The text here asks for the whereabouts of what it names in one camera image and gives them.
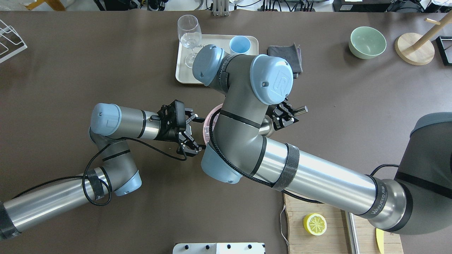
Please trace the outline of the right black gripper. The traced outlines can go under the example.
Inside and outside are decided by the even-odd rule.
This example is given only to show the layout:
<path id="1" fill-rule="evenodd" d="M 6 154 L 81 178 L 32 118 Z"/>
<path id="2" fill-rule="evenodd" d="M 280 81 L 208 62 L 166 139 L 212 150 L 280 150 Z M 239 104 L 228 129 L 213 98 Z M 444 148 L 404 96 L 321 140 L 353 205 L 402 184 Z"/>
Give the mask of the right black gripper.
<path id="1" fill-rule="evenodd" d="M 279 104 L 271 106 L 271 119 L 274 130 L 288 127 L 299 120 L 296 118 L 300 114 L 300 108 L 293 108 L 289 101 L 284 100 Z"/>

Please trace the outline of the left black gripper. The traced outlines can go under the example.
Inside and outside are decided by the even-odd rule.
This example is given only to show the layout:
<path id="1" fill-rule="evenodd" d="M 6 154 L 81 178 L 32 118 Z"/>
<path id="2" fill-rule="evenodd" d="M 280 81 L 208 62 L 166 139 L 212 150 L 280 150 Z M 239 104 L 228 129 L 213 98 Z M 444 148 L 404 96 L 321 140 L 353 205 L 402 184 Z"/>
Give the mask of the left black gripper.
<path id="1" fill-rule="evenodd" d="M 193 109 L 185 109 L 184 102 L 174 100 L 169 105 L 163 105 L 157 111 L 157 115 L 160 119 L 160 127 L 154 140 L 179 143 L 177 153 L 188 157 L 197 156 L 206 149 L 205 144 L 198 144 L 190 134 L 185 132 L 186 125 L 191 122 L 204 123 L 205 118 L 199 117 Z"/>

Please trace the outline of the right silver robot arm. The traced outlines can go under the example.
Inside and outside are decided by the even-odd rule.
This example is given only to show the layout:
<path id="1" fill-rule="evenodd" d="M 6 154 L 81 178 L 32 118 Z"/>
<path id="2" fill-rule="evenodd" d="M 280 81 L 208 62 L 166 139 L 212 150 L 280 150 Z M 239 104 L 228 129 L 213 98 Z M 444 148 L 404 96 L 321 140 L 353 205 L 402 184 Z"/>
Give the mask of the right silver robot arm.
<path id="1" fill-rule="evenodd" d="M 451 226 L 451 112 L 421 117 L 394 179 L 380 180 L 259 133 L 267 109 L 292 90 L 286 60 L 228 54 L 208 44 L 192 73 L 225 95 L 201 162 L 210 177 L 232 184 L 248 177 L 350 212 L 386 232 L 419 235 Z"/>

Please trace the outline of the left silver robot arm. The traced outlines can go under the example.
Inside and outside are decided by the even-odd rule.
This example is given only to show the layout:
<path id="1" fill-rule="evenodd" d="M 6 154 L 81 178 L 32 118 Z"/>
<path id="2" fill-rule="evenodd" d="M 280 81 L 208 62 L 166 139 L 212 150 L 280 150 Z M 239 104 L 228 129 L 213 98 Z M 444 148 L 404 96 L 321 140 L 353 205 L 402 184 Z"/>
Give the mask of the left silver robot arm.
<path id="1" fill-rule="evenodd" d="M 105 206 L 112 194 L 123 196 L 140 188 L 142 180 L 129 140 L 178 161 L 198 155 L 206 146 L 193 139 L 190 124 L 204 121 L 180 100 L 163 105 L 156 113 L 98 103 L 89 127 L 89 138 L 98 152 L 81 174 L 47 181 L 1 202 L 1 240 L 83 204 Z M 146 139 L 176 143 L 177 155 L 168 155 L 145 143 Z"/>

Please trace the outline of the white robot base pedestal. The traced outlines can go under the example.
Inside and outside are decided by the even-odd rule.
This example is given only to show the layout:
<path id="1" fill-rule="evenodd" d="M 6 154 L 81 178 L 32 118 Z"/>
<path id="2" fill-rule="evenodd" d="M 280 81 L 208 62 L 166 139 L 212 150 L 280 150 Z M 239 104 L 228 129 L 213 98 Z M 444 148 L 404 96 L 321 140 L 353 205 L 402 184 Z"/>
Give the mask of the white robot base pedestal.
<path id="1" fill-rule="evenodd" d="M 265 243 L 220 242 L 220 243 L 179 243 L 173 254 L 266 254 Z"/>

